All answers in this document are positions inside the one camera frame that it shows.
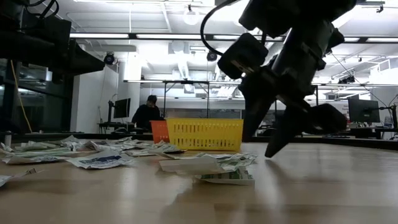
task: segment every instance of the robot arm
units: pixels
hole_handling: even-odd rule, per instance
[[[246,29],[257,27],[272,38],[288,32],[280,54],[268,65],[262,66],[268,50],[248,33],[218,61],[219,68],[230,78],[242,79],[238,88],[246,104],[244,141],[252,137],[276,99],[286,105],[277,132],[267,146],[267,157],[275,155],[303,131],[323,134],[346,128],[345,116],[332,105],[311,107],[304,98],[314,94],[311,82],[315,72],[325,68],[325,53],[344,42],[332,22],[356,4],[356,0],[250,0],[246,6],[239,20]]]

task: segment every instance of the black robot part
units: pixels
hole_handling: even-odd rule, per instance
[[[46,13],[29,13],[26,8],[35,5],[0,1],[0,58],[48,67],[56,80],[104,68],[104,62],[69,39],[70,21],[56,18],[54,13],[47,17]]]
[[[335,133],[346,128],[346,118],[332,105],[311,107],[304,98],[314,94],[311,82],[325,68],[325,52],[344,42],[332,22],[354,8],[355,0],[250,0],[239,22],[258,27],[270,37],[287,33],[284,46],[262,66],[268,50],[251,34],[243,34],[220,58],[219,68],[230,78],[245,73],[238,87],[245,98],[243,141],[255,133],[275,100],[286,105],[276,134],[268,144],[272,157],[297,134]]]

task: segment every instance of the table surface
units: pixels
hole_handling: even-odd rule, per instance
[[[273,159],[266,144],[248,168],[255,186],[194,182],[160,170],[161,157],[134,167],[84,170],[67,162],[0,164],[0,174],[45,170],[0,187],[1,223],[396,223],[398,153],[289,144]]]

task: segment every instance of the security camera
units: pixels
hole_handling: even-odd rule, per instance
[[[206,58],[209,62],[215,62],[217,60],[217,54],[214,52],[208,52]]]
[[[107,52],[104,58],[104,62],[107,65],[113,65],[115,63],[114,52]]]

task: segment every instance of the computer monitor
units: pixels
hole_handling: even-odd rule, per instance
[[[128,118],[130,114],[130,98],[114,102],[113,118]]]
[[[380,122],[378,101],[348,99],[348,109],[351,122]]]

